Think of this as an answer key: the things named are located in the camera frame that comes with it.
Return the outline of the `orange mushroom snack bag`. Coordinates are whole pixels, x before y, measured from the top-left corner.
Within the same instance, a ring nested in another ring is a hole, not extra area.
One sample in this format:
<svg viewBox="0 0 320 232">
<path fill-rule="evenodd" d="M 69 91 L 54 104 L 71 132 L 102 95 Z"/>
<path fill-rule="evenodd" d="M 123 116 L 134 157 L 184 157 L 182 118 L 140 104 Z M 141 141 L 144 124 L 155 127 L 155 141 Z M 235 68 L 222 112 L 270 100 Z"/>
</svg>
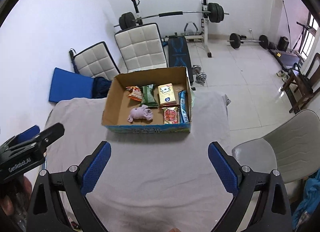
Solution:
<svg viewBox="0 0 320 232">
<path fill-rule="evenodd" d="M 142 101 L 142 92 L 138 86 L 127 86 L 126 90 L 129 92 L 127 98 L 137 102 Z"/>
</svg>

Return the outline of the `lilac fluffy towel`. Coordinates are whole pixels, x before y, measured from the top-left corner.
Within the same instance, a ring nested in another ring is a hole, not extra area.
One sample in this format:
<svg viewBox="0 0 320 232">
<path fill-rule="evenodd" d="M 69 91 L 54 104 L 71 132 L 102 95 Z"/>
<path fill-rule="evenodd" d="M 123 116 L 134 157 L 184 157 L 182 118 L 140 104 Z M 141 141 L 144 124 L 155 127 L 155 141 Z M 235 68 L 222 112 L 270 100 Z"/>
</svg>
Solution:
<svg viewBox="0 0 320 232">
<path fill-rule="evenodd" d="M 135 119 L 145 119 L 147 121 L 153 120 L 152 110 L 147 105 L 133 108 L 129 113 L 127 121 L 132 123 Z"/>
</svg>

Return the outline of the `green snack bag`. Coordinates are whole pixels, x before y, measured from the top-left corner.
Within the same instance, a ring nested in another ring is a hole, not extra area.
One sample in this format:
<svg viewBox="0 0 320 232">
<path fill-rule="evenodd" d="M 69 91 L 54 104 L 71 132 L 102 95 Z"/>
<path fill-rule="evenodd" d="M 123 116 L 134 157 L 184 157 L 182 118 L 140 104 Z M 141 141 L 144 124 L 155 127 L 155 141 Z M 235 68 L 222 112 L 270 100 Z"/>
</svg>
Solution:
<svg viewBox="0 0 320 232">
<path fill-rule="evenodd" d="M 150 108 L 157 108 L 158 103 L 156 102 L 156 99 L 154 97 L 153 91 L 154 91 L 155 85 L 154 84 L 149 84 L 146 86 L 141 87 L 141 92 L 142 92 L 142 101 L 140 105 L 146 105 Z"/>
</svg>

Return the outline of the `red floral snack bag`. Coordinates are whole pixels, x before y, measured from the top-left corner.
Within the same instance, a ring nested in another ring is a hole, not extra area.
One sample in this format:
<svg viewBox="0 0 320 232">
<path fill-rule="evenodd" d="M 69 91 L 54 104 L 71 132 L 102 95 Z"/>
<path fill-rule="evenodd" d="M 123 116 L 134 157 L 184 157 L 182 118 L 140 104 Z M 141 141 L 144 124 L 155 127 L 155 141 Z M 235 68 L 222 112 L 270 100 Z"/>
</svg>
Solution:
<svg viewBox="0 0 320 232">
<path fill-rule="evenodd" d="M 164 107 L 162 109 L 163 109 L 164 124 L 180 123 L 179 107 Z"/>
</svg>

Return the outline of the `yellow tissue pack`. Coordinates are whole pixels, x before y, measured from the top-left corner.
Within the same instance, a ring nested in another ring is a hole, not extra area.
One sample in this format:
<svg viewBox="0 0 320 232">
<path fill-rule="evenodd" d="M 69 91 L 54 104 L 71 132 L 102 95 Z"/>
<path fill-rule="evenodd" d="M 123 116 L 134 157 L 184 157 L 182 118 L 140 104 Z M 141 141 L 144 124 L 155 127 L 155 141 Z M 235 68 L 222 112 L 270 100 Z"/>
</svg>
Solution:
<svg viewBox="0 0 320 232">
<path fill-rule="evenodd" d="M 161 107 L 176 104 L 176 97 L 175 97 L 172 83 L 159 85 L 158 95 L 159 95 L 159 105 Z"/>
</svg>

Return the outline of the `blue snack bar packet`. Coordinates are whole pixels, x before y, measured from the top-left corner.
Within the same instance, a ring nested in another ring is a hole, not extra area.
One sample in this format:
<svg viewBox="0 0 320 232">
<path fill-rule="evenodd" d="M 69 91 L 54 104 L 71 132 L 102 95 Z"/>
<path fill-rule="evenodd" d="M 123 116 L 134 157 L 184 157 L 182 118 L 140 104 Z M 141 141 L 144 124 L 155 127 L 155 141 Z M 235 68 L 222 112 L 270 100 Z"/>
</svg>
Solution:
<svg viewBox="0 0 320 232">
<path fill-rule="evenodd" d="M 182 90 L 178 93 L 179 101 L 180 101 L 180 122 L 181 123 L 189 122 L 187 106 L 186 106 L 186 95 L 187 95 L 186 90 Z"/>
</svg>

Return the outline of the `blue floor mat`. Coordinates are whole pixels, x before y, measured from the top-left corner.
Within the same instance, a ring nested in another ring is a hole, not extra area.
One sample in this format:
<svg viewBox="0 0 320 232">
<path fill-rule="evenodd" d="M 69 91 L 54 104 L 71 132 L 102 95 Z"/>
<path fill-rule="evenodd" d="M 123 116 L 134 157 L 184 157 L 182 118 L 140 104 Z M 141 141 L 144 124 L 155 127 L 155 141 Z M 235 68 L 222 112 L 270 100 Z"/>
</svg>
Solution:
<svg viewBox="0 0 320 232">
<path fill-rule="evenodd" d="M 73 98 L 92 98 L 94 79 L 55 68 L 49 92 L 49 102 L 58 103 Z"/>
</svg>

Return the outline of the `dark blue cloth pile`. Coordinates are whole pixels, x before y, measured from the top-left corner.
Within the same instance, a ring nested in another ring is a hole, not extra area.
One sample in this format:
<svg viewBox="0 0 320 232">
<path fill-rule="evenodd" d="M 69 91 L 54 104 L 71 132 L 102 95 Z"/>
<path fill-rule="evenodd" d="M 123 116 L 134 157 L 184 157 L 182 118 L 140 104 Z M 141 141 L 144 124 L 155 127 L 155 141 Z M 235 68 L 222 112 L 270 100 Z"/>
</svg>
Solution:
<svg viewBox="0 0 320 232">
<path fill-rule="evenodd" d="M 111 87 L 112 81 L 104 77 L 95 77 L 93 81 L 92 87 L 92 98 L 93 99 L 100 99 L 106 98 L 108 91 Z"/>
</svg>

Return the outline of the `left white padded chair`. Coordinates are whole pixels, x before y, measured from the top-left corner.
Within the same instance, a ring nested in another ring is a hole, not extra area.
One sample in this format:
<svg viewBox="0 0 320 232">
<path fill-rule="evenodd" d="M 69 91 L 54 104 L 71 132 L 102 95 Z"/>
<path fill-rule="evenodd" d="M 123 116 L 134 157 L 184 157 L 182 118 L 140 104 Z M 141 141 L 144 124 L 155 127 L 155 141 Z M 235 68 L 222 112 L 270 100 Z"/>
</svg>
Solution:
<svg viewBox="0 0 320 232">
<path fill-rule="evenodd" d="M 79 53 L 71 48 L 69 55 L 77 74 L 91 78 L 103 77 L 109 81 L 120 74 L 105 42 L 98 42 Z"/>
</svg>

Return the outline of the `white padded chair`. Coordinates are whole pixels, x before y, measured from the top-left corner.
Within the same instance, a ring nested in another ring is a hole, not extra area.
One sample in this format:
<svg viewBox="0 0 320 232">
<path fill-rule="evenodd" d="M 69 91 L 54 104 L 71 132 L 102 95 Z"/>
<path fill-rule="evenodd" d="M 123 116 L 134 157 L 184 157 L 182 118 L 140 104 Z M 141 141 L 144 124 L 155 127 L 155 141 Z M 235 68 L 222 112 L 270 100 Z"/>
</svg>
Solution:
<svg viewBox="0 0 320 232">
<path fill-rule="evenodd" d="M 131 27 L 114 37 L 128 72 L 168 66 L 156 23 Z"/>
<path fill-rule="evenodd" d="M 120 74 L 105 42 L 98 42 L 79 53 L 71 48 L 69 55 L 77 74 L 91 78 L 103 77 L 109 81 Z"/>
</svg>

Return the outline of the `milk carton cardboard box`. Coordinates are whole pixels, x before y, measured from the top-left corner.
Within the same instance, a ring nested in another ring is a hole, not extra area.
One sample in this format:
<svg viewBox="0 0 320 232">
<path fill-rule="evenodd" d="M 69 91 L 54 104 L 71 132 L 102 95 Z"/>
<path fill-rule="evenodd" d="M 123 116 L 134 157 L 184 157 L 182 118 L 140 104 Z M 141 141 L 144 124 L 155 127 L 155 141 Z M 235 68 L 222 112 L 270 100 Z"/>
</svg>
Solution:
<svg viewBox="0 0 320 232">
<path fill-rule="evenodd" d="M 116 133 L 190 132 L 191 88 L 185 67 L 117 75 L 102 124 Z"/>
</svg>

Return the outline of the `right white padded chair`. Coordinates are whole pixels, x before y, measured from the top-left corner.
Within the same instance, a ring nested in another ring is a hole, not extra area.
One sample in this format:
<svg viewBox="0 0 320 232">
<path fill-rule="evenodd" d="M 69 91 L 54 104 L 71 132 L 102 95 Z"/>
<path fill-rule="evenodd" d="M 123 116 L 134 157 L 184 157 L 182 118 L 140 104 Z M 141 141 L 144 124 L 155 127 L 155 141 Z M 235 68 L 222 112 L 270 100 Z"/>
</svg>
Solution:
<svg viewBox="0 0 320 232">
<path fill-rule="evenodd" d="M 114 37 L 128 72 L 168 66 L 156 23 L 131 27 Z"/>
</svg>

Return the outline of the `brown wooden chair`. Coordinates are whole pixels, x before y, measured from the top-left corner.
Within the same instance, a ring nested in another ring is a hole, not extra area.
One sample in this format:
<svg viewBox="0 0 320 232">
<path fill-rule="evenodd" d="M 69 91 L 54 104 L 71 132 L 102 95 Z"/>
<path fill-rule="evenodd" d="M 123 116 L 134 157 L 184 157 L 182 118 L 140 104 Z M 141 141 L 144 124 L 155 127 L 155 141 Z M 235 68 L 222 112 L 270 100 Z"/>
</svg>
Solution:
<svg viewBox="0 0 320 232">
<path fill-rule="evenodd" d="M 290 103 L 289 113 L 297 114 L 303 110 L 311 100 L 319 94 L 319 88 L 313 88 L 319 83 L 319 66 L 310 76 L 315 62 L 319 62 L 319 53 L 316 53 L 306 73 L 301 73 L 300 68 L 289 70 L 289 79 L 281 87 L 281 92 L 285 92 Z"/>
</svg>

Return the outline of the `black blue weight bench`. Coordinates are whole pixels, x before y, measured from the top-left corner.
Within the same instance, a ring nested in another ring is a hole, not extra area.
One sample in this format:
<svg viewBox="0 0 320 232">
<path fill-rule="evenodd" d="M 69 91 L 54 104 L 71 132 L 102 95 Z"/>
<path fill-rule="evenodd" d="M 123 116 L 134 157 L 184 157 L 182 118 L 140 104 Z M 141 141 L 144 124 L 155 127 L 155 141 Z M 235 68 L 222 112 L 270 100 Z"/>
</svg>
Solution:
<svg viewBox="0 0 320 232">
<path fill-rule="evenodd" d="M 169 67 L 185 67 L 188 72 L 189 81 L 194 82 L 189 49 L 185 37 L 171 36 L 164 38 L 163 47 L 168 49 Z"/>
</svg>

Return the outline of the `floor barbell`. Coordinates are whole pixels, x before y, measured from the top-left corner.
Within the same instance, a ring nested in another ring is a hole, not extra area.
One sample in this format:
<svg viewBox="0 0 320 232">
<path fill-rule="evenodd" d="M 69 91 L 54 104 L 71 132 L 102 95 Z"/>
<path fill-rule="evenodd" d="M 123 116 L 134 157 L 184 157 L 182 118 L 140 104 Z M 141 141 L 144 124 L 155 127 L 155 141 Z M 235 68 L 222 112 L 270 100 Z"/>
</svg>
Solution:
<svg viewBox="0 0 320 232">
<path fill-rule="evenodd" d="M 233 49 L 238 49 L 244 43 L 258 43 L 263 49 L 267 49 L 270 43 L 266 35 L 261 35 L 258 40 L 250 40 L 246 36 L 237 33 L 231 33 L 227 42 L 230 43 Z"/>
</svg>

